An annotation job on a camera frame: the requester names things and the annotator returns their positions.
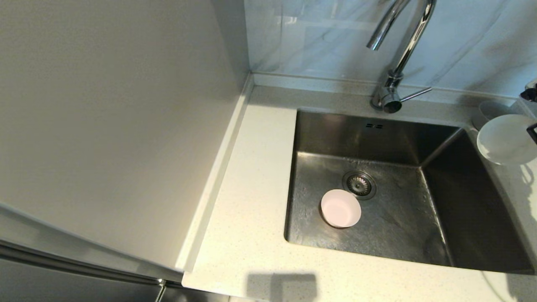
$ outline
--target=marble tile backsplash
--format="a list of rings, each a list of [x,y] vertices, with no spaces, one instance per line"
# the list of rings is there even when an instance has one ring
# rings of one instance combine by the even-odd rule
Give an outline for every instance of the marble tile backsplash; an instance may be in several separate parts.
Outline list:
[[[365,45],[390,0],[244,0],[254,72],[379,81],[423,1],[379,51]],[[438,0],[402,84],[516,96],[537,75],[537,1]]]

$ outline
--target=small bowl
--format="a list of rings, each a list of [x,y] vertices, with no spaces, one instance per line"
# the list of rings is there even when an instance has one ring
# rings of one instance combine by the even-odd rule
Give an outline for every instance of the small bowl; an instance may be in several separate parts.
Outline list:
[[[326,192],[321,199],[321,213],[329,225],[345,228],[355,225],[360,220],[362,208],[353,194],[334,189]]]

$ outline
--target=chrome faucet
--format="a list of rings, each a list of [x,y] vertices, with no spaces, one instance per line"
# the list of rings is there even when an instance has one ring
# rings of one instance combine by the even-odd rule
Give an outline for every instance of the chrome faucet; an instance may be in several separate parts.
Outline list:
[[[395,0],[371,36],[371,40],[369,40],[369,43],[367,44],[368,48],[374,51],[379,49],[395,19],[397,19],[399,13],[409,2],[410,0]],[[399,97],[399,94],[397,93],[397,86],[399,86],[399,83],[403,79],[403,69],[405,65],[407,65],[410,55],[414,51],[414,48],[416,48],[419,38],[421,38],[427,23],[431,19],[435,5],[436,0],[425,1],[423,6],[423,16],[419,20],[416,29],[414,30],[414,34],[408,41],[403,55],[399,59],[395,68],[388,71],[388,76],[384,84],[377,87],[375,95],[371,99],[371,106],[373,106],[373,108],[383,110],[387,113],[395,113],[401,109],[402,103],[406,100],[410,100],[411,98],[417,97],[432,90],[432,88],[429,87],[404,98]]]

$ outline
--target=stainless steel sink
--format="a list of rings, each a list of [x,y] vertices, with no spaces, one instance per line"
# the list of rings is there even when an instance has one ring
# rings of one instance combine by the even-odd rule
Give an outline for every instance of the stainless steel sink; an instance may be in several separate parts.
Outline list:
[[[359,199],[360,221],[324,222],[324,193]],[[299,111],[285,238],[461,268],[534,274],[505,204],[457,127]]]

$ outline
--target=drain strainer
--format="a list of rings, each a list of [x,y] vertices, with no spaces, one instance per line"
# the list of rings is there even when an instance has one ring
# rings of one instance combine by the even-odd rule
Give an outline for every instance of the drain strainer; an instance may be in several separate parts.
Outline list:
[[[371,175],[362,171],[350,171],[343,176],[343,188],[356,198],[366,200],[376,193],[376,184]]]

